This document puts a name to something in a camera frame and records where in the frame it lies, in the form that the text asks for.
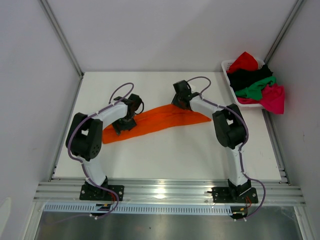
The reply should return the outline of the orange t shirt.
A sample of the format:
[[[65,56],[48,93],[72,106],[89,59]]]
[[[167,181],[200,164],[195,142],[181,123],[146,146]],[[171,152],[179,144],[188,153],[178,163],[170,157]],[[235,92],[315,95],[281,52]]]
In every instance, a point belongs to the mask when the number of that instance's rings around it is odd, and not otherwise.
[[[116,134],[116,130],[112,125],[107,126],[102,132],[102,143],[110,144],[155,133],[168,128],[212,121],[209,117],[199,112],[181,109],[173,104],[159,106],[143,112],[135,116],[134,120],[136,126],[131,130],[123,131],[120,135]]]

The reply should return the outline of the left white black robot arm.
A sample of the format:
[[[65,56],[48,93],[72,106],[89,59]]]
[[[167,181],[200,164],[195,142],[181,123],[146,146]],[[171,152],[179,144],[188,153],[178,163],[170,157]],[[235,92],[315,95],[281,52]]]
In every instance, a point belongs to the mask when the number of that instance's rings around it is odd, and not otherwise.
[[[136,94],[128,98],[116,97],[107,107],[92,113],[76,113],[72,119],[65,145],[69,157],[80,162],[86,177],[86,183],[91,187],[91,194],[97,200],[108,196],[109,188],[105,185],[107,176],[100,164],[100,151],[103,140],[103,130],[111,126],[117,137],[124,131],[130,131],[137,126],[134,117],[143,100]]]

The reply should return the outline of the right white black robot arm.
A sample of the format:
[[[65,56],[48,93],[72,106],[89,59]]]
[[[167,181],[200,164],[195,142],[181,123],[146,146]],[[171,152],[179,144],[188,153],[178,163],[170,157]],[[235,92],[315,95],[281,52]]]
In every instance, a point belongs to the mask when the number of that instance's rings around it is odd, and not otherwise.
[[[248,141],[249,131],[240,109],[236,104],[224,106],[205,99],[201,93],[192,91],[186,80],[174,83],[173,88],[173,105],[212,119],[216,138],[227,153],[228,197],[233,202],[241,201],[251,188],[251,181],[245,176],[242,153]]]

